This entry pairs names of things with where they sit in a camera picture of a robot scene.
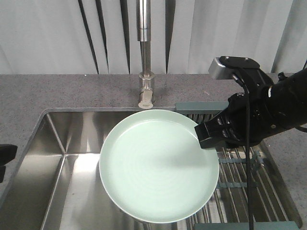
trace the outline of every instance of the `gray countertop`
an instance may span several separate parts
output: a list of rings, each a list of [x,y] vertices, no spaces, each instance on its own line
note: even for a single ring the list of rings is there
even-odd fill
[[[157,75],[156,107],[176,102],[226,101],[241,92],[232,80],[211,80],[209,75]],[[3,201],[28,149],[35,125],[48,108],[87,110],[102,107],[137,107],[136,75],[0,75],[0,144],[18,146],[16,159],[7,164],[0,184]],[[307,136],[295,129],[265,140],[307,230]]]

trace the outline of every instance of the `chrome faucet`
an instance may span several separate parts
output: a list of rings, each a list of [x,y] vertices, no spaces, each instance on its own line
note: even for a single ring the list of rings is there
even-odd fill
[[[150,109],[154,105],[154,73],[150,70],[150,24],[150,0],[137,0],[137,33],[142,56],[142,72],[139,73],[141,87],[139,107],[142,109]]]

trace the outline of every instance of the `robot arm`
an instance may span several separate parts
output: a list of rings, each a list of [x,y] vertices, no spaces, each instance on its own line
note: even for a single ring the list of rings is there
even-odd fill
[[[274,84],[259,64],[244,57],[216,58],[209,72],[216,79],[233,78],[248,89],[250,145],[307,123],[307,69]],[[228,98],[229,105],[210,121],[195,127],[200,146],[234,148],[246,143],[246,93]]]

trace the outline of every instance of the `white curtain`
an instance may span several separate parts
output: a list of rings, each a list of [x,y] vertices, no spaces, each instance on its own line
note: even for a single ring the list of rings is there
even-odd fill
[[[152,0],[151,16],[156,74],[207,73],[222,55],[296,72],[307,58],[306,0]],[[136,0],[0,1],[0,74],[140,71]]]

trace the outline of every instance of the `ceramic plate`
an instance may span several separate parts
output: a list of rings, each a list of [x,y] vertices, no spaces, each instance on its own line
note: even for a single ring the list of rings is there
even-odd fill
[[[166,110],[135,113],[106,138],[99,170],[113,202],[151,223],[185,219],[213,194],[219,174],[215,149],[201,149],[189,118]]]

